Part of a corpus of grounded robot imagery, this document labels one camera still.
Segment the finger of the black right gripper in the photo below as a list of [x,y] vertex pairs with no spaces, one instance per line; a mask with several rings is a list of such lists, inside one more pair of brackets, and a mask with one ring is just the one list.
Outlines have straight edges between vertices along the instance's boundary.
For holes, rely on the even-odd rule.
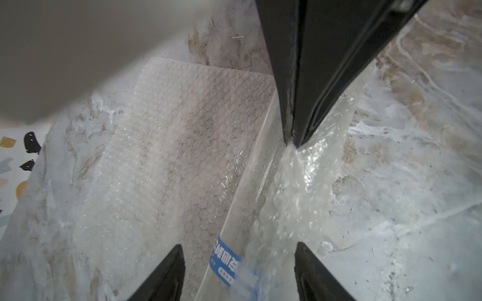
[[425,0],[257,1],[286,142],[306,144]]

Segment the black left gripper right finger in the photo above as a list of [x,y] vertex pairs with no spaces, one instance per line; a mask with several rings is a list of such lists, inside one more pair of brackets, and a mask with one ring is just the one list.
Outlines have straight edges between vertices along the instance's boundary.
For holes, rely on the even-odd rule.
[[297,292],[301,301],[355,301],[303,242],[297,243],[294,258]]

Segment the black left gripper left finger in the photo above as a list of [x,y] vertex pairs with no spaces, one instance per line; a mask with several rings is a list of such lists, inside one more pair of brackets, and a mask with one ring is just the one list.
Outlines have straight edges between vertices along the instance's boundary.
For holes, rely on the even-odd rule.
[[183,248],[177,244],[128,301],[180,301],[185,272]]

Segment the clear bubble wrap sheet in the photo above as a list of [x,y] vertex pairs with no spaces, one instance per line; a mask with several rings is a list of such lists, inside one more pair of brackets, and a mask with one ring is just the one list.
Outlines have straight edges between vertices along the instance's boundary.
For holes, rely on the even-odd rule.
[[[270,299],[291,298],[294,246],[303,241],[345,284],[367,269],[367,248],[341,249],[326,222],[348,126],[371,70],[343,93],[313,138],[287,145],[247,247]],[[177,244],[183,300],[196,300],[271,97],[270,75],[153,58],[107,145],[74,233],[77,246],[127,300]]]

